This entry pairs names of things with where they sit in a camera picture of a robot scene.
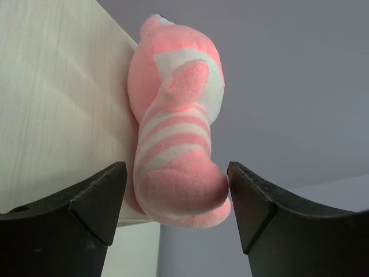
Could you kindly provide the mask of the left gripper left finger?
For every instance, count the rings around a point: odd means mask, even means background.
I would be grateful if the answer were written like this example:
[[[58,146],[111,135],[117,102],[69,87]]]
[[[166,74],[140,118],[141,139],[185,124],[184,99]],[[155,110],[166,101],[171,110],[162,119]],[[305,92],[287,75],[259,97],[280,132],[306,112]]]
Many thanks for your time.
[[[101,276],[127,181],[124,162],[1,215],[1,276]]]

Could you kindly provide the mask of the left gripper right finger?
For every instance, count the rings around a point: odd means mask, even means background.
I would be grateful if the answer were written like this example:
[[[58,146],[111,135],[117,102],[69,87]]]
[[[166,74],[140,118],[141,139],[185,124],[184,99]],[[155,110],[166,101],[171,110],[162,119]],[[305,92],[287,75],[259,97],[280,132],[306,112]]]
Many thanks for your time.
[[[227,169],[253,276],[367,276],[368,212],[298,196],[238,162]]]

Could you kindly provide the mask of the pink plush toy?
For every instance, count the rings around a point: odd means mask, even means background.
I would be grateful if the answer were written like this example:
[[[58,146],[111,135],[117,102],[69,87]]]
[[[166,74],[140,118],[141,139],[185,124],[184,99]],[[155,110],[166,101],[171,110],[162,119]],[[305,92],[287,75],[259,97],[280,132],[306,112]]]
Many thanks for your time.
[[[221,60],[203,33],[154,14],[140,29],[127,78],[138,122],[133,190],[171,227],[209,228],[229,215],[228,180],[212,162],[211,124],[224,95]]]

